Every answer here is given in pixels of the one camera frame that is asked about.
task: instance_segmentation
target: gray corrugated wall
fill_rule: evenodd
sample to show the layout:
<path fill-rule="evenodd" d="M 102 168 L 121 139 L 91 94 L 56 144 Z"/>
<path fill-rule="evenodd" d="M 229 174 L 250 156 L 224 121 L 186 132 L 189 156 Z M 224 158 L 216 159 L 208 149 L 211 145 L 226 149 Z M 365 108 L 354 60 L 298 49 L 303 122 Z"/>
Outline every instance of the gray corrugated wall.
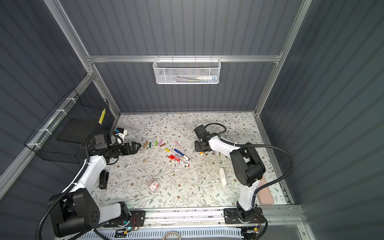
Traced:
<path fill-rule="evenodd" d="M 316 239 L 382 239 L 383 63 L 383 1 L 315 1 L 261 114 Z"/>
<path fill-rule="evenodd" d="M 219 84 L 157 84 L 152 63 L 96 63 L 123 112 L 254 110 L 274 63 L 222 63 Z"/>
<path fill-rule="evenodd" d="M 61 3 L 90 55 L 273 55 L 300 0 Z"/>
<path fill-rule="evenodd" d="M 0 1 L 0 173 L 55 104 L 86 75 L 44 2 Z M 0 238 L 35 239 L 47 201 L 79 165 L 34 157 L 0 200 Z M 44 239 L 53 239 L 49 222 Z"/>

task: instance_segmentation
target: floral pattern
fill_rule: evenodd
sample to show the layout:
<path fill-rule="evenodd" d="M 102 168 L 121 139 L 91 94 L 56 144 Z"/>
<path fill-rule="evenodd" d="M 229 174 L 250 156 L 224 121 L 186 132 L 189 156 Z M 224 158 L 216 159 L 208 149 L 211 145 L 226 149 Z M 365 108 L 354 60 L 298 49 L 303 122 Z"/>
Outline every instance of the floral pattern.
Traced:
<path fill-rule="evenodd" d="M 130 208 L 233 206 L 240 195 L 240 183 L 235 177 L 231 160 L 217 152 L 200 155 L 194 152 L 197 140 L 193 129 L 201 124 L 218 122 L 227 127 L 224 138 L 233 142 L 262 143 L 252 113 L 199 113 L 199 114 L 138 114 L 121 115 L 117 127 L 128 130 L 127 141 L 152 147 L 141 148 L 137 154 L 121 156 L 116 164 L 108 166 L 107 189 L 95 184 L 92 197 L 99 205 L 125 201 Z M 210 132 L 222 131 L 220 126 L 207 127 Z M 155 146 L 164 140 L 165 146 Z M 190 157 L 190 167 L 171 161 L 168 149 L 178 149 L 177 141 Z M 267 182 L 276 179 L 268 154 L 257 149 L 266 167 Z M 225 169 L 227 186 L 222 187 L 219 168 Z M 148 182 L 154 178 L 160 189 L 153 193 Z M 279 184 L 269 187 L 274 204 L 286 204 Z"/>

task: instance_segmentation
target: white eraser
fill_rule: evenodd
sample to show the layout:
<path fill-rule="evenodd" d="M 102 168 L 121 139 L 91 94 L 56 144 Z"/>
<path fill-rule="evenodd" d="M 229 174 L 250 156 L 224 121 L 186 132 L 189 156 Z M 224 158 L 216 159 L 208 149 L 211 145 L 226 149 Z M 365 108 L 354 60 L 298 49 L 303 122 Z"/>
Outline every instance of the white eraser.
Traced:
<path fill-rule="evenodd" d="M 221 186 L 225 187 L 227 185 L 227 179 L 225 178 L 225 171 L 224 168 L 219 168 L 218 172 L 220 174 L 220 181 L 221 181 Z"/>

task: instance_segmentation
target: black wire basket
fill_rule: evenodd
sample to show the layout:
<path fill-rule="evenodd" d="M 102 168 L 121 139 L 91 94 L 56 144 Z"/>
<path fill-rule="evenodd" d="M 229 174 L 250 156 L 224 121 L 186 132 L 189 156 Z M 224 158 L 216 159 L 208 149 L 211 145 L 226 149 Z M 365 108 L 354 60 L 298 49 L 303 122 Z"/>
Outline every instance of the black wire basket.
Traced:
<path fill-rule="evenodd" d="M 102 98 L 76 95 L 59 113 L 41 136 L 24 143 L 41 159 L 57 162 L 82 163 L 86 158 L 85 139 L 97 131 L 109 131 L 112 121 L 108 101 Z"/>

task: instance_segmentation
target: black mounting plate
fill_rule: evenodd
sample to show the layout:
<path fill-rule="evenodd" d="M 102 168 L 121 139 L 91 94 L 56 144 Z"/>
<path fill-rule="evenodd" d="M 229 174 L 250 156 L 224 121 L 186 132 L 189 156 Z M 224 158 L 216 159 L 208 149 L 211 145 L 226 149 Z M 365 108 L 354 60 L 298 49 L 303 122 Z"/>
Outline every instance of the black mounting plate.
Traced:
<path fill-rule="evenodd" d="M 263 210 L 259 207 L 256 208 L 256 210 L 263 214 Z M 227 214 L 224 214 L 225 215 L 225 224 L 242 224 L 243 222 L 240 221 L 239 217 L 237 217 L 237 210 L 236 208 L 227 208 L 227 209 L 224 209 L 224 213 L 227 212 Z M 252 218 L 250 220 L 250 222 L 248 223 L 264 223 L 264 220 L 261 216 L 257 217 L 257 216 L 254 216 L 254 218 Z"/>
<path fill-rule="evenodd" d="M 135 227 L 142 227 L 144 226 L 144 220 L 145 220 L 145 211 L 129 211 L 131 213 L 131 218 L 137 218 L 135 219 Z M 129 224 L 125 227 L 133 227 L 133 219 L 129 222 Z M 108 224 L 104 225 L 103 227 L 119 227 L 118 225 L 124 225 L 122 222 L 113 222 L 109 221 Z"/>

